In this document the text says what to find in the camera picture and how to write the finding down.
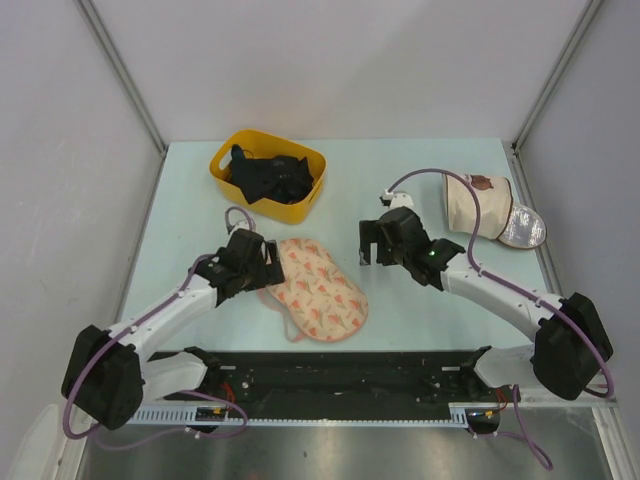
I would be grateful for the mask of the pink tulip mesh laundry bag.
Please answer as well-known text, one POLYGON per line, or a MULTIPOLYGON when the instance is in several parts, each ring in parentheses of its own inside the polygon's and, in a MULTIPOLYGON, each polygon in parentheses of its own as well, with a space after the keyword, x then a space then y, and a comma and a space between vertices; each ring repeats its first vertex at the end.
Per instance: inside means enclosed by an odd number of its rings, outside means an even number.
POLYGON ((278 245, 285 280, 258 292, 258 298, 283 319, 285 338, 334 343, 355 335, 366 323, 364 292, 342 272, 319 242, 304 238, 278 245))

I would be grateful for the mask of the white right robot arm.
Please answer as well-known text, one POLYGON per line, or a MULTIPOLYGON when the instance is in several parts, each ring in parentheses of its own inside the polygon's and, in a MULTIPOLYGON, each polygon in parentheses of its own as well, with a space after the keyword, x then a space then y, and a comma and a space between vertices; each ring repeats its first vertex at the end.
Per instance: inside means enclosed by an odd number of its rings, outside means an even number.
POLYGON ((575 400, 588 392, 613 354, 589 298, 537 293, 499 278, 473 264, 462 246, 430 238, 408 207, 360 221, 359 255, 363 265, 399 265, 418 284, 465 298, 528 339, 521 347, 482 347, 464 363, 468 371, 461 388, 473 401, 507 385, 541 385, 561 399, 575 400))

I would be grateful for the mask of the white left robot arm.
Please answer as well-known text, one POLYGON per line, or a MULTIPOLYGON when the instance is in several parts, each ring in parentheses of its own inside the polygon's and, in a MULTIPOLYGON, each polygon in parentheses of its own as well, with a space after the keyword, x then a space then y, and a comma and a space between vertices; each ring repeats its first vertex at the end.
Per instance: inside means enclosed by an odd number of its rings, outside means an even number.
POLYGON ((239 228, 225 246, 199 256, 182 283, 142 314, 107 329, 94 325, 83 329, 61 387, 65 435, 78 436, 70 425, 72 408, 116 430, 146 401, 187 391, 202 400, 214 397, 221 387, 221 363, 213 354, 199 347, 164 358, 157 358, 156 352, 191 321, 223 302, 284 280, 277 242, 239 228))

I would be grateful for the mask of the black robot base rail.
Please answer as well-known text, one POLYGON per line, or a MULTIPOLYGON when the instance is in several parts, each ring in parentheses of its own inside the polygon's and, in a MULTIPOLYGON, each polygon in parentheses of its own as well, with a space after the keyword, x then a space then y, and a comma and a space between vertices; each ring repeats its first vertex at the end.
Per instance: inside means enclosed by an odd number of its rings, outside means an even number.
POLYGON ((488 387, 464 369, 473 353, 214 352, 217 368, 199 390, 233 398, 247 414, 412 413, 414 403, 515 399, 509 386, 488 387))

